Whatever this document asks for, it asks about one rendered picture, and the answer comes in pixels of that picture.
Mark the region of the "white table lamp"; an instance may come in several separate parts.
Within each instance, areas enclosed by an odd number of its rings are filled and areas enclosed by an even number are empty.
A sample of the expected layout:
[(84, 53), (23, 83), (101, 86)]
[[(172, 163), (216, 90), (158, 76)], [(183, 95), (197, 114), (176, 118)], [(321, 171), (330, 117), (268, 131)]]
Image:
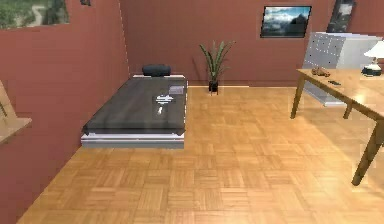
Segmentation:
[(372, 59), (369, 65), (362, 69), (362, 74), (365, 76), (380, 76), (382, 68), (378, 64), (379, 59), (384, 59), (384, 40), (378, 41), (369, 51), (364, 55)]

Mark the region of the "dark blue pillow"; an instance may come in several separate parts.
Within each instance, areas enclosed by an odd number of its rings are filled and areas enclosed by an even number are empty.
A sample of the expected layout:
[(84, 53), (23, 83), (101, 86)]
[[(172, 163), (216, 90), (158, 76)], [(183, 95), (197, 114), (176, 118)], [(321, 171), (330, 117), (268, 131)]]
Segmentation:
[(165, 64), (148, 64), (142, 67), (144, 76), (163, 77), (171, 74), (171, 67)]

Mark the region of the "green house plant black pot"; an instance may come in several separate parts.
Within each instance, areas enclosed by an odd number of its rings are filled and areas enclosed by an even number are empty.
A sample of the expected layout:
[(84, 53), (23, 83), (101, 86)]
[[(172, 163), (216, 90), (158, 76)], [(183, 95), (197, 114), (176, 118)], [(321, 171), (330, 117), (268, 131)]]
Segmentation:
[(219, 76), (226, 70), (226, 67), (223, 65), (226, 55), (229, 50), (235, 44), (235, 41), (229, 41), (226, 43), (222, 41), (219, 45), (216, 45), (216, 42), (212, 42), (212, 48), (207, 49), (203, 44), (200, 44), (199, 47), (202, 50), (206, 63), (208, 66), (209, 82), (208, 90), (210, 94), (219, 93)]

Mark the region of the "framed mountain landscape picture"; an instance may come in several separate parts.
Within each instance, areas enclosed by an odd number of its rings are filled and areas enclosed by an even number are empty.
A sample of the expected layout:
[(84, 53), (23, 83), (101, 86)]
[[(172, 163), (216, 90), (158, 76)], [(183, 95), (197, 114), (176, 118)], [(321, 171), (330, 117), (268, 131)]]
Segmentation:
[(311, 6), (265, 6), (261, 38), (304, 38)]

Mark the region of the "framed dark portrait picture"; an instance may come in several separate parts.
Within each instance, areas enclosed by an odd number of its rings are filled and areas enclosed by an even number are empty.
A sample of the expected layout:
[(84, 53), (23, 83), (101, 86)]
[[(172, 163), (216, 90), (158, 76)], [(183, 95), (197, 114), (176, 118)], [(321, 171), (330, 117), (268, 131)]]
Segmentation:
[(347, 31), (355, 0), (335, 0), (327, 33), (345, 33)]

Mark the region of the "brown lumpy object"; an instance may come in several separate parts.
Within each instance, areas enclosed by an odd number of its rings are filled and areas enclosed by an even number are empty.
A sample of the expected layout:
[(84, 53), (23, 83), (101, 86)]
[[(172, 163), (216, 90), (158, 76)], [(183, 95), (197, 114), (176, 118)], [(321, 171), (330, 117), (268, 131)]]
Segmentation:
[(322, 68), (322, 67), (315, 67), (311, 69), (311, 73), (316, 76), (324, 76), (324, 77), (329, 77), (330, 73)]

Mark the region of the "light wooden furniture piece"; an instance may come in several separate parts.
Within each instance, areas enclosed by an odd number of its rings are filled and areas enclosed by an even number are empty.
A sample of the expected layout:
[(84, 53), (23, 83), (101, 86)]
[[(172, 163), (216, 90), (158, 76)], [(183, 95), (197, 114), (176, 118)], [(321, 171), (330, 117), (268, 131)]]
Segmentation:
[(32, 122), (16, 115), (6, 89), (0, 80), (0, 144), (4, 144)]

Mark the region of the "window with green view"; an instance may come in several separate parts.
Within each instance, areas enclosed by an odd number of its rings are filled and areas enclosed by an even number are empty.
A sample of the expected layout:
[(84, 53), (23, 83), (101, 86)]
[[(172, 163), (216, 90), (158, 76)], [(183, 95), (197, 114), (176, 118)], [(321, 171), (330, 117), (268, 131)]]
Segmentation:
[(0, 30), (68, 24), (65, 0), (0, 0)]

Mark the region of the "white shelf unit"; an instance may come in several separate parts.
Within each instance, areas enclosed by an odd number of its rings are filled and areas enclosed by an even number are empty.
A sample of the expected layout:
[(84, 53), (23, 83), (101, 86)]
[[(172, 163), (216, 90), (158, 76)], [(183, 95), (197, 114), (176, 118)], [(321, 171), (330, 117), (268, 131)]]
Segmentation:
[(365, 34), (312, 32), (302, 68), (352, 69), (363, 79), (361, 71), (373, 60), (365, 53), (382, 40)]

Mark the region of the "wooden table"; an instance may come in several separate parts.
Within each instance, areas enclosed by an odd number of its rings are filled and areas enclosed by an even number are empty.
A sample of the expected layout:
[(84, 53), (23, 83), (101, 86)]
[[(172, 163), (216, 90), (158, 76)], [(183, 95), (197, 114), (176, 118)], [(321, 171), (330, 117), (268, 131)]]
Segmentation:
[[(354, 186), (358, 186), (380, 147), (384, 144), (384, 76), (364, 76), (361, 79), (358, 71), (352, 69), (328, 69), (329, 77), (313, 75), (311, 69), (298, 69), (297, 72), (299, 78), (291, 119), (296, 116), (304, 83), (308, 81), (347, 105), (343, 115), (344, 119), (347, 119), (350, 112), (355, 109), (376, 122), (351, 181)], [(330, 84), (328, 80), (334, 80), (341, 85)]]

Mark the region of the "grey bed with white base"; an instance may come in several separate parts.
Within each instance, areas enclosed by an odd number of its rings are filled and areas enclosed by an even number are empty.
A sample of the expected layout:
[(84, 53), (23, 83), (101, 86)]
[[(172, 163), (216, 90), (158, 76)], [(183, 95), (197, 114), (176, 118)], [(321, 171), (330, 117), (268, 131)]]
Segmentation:
[(83, 126), (85, 148), (182, 149), (188, 81), (135, 75)]

